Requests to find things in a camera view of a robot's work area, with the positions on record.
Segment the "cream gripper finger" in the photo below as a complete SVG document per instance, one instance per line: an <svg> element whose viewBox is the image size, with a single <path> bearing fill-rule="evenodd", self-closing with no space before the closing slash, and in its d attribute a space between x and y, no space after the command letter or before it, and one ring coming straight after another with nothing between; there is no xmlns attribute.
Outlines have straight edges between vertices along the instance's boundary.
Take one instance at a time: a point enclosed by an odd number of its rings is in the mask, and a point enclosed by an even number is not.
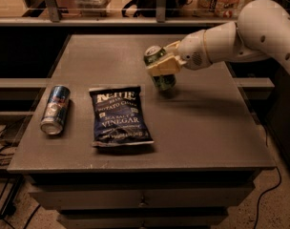
<svg viewBox="0 0 290 229"><path fill-rule="evenodd" d="M150 76L161 76L179 73L182 67L186 64L178 55L166 56L164 59L159 59L146 68Z"/></svg>
<svg viewBox="0 0 290 229"><path fill-rule="evenodd" d="M180 44L180 41L177 40L176 42L173 42L167 46L164 47L164 50L166 53L172 53L173 55L178 55L178 46Z"/></svg>

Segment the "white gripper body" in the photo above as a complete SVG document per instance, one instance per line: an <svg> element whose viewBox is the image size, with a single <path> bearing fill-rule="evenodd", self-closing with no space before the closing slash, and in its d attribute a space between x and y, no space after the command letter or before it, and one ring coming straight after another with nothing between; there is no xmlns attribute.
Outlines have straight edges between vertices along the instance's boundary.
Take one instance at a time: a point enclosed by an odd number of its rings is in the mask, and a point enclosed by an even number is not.
<svg viewBox="0 0 290 229"><path fill-rule="evenodd" d="M185 62L186 69L196 71L212 65L205 47L205 30L185 36L177 48L178 55Z"/></svg>

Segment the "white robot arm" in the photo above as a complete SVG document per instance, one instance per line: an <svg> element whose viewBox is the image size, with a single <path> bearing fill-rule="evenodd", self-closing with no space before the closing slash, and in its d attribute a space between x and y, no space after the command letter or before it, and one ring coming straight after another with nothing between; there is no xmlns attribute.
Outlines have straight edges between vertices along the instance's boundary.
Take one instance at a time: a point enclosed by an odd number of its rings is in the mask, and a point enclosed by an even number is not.
<svg viewBox="0 0 290 229"><path fill-rule="evenodd" d="M165 47L150 64L151 76L193 71L222 62L254 62L274 58L290 75L290 15L272 0L248 3L235 22L186 35Z"/></svg>

